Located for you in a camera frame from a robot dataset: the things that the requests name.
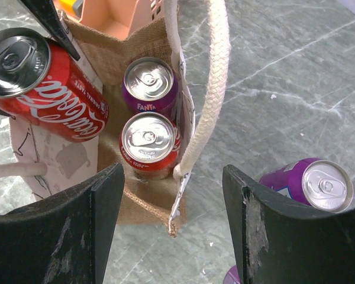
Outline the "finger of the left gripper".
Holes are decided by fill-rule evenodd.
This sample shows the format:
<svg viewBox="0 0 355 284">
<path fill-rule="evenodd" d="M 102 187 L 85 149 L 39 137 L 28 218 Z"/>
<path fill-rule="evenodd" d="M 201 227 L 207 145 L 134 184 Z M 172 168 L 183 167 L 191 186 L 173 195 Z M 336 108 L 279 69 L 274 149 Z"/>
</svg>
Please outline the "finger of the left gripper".
<svg viewBox="0 0 355 284">
<path fill-rule="evenodd" d="M 52 0 L 18 0 L 38 23 L 76 60 L 80 54 L 67 36 Z"/>
</svg>

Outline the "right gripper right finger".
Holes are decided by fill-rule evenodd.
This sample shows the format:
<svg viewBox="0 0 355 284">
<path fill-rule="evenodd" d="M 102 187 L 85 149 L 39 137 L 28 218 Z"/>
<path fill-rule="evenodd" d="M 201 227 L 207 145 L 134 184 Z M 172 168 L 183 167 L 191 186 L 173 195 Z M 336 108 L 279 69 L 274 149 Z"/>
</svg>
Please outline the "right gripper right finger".
<svg viewBox="0 0 355 284">
<path fill-rule="evenodd" d="M 355 283 L 355 209 L 300 204 L 233 165 L 222 189 L 242 283 Z"/>
</svg>

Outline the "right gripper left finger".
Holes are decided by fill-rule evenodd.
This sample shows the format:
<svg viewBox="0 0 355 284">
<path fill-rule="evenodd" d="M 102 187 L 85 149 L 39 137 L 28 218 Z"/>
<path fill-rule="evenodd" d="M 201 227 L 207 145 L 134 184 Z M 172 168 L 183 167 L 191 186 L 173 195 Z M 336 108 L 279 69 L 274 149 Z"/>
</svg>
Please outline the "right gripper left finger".
<svg viewBox="0 0 355 284">
<path fill-rule="evenodd" d="M 0 283 L 102 283 L 124 182 L 116 163 L 0 215 Z"/>
</svg>

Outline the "red cola can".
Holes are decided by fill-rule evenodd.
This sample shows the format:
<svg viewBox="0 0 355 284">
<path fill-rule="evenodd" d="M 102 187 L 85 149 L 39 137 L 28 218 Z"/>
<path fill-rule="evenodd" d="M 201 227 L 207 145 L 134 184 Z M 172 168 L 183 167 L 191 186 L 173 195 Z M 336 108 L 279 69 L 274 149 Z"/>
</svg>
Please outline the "red cola can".
<svg viewBox="0 0 355 284">
<path fill-rule="evenodd" d="M 157 112 L 142 112 L 131 117 L 119 140 L 124 160 L 143 179 L 168 177 L 177 163 L 180 146 L 179 128 Z"/>
<path fill-rule="evenodd" d="M 0 31 L 0 110 L 72 142 L 95 138 L 109 118 L 68 52 L 29 28 Z"/>
</svg>

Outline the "purple fanta can back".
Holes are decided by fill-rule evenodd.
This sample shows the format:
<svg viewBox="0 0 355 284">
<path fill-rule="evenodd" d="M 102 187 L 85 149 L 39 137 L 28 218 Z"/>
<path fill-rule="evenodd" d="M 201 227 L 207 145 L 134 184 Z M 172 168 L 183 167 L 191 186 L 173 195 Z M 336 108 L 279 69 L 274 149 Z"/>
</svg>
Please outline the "purple fanta can back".
<svg viewBox="0 0 355 284">
<path fill-rule="evenodd" d="M 333 213 L 346 210 L 354 195 L 347 172 L 338 164 L 318 157 L 267 173 L 259 183 L 302 204 Z"/>
</svg>

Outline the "burlap canvas tote bag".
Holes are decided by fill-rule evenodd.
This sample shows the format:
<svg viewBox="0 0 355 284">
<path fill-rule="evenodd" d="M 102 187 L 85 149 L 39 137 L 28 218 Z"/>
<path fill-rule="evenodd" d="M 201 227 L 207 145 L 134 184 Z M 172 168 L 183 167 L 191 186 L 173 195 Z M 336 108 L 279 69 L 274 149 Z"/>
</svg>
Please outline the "burlap canvas tote bag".
<svg viewBox="0 0 355 284">
<path fill-rule="evenodd" d="M 230 55 L 224 1 L 208 1 L 210 65 L 204 108 L 195 119 L 178 33 L 178 3 L 125 40 L 52 16 L 79 60 L 53 36 L 0 31 L 0 111 L 9 115 L 16 162 L 0 178 L 20 177 L 38 200 L 121 163 L 120 220 L 160 222 L 175 236 L 184 191 L 216 125 Z"/>
</svg>

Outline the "purple fanta can front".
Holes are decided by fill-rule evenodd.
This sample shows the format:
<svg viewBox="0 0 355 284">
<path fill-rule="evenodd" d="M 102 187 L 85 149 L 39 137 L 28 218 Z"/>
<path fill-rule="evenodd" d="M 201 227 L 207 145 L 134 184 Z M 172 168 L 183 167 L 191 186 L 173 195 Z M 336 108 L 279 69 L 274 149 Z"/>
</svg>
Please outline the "purple fanta can front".
<svg viewBox="0 0 355 284">
<path fill-rule="evenodd" d="M 133 61 L 124 73 L 121 90 L 133 114 L 151 111 L 175 119 L 178 81 L 163 60 L 142 57 Z"/>
</svg>

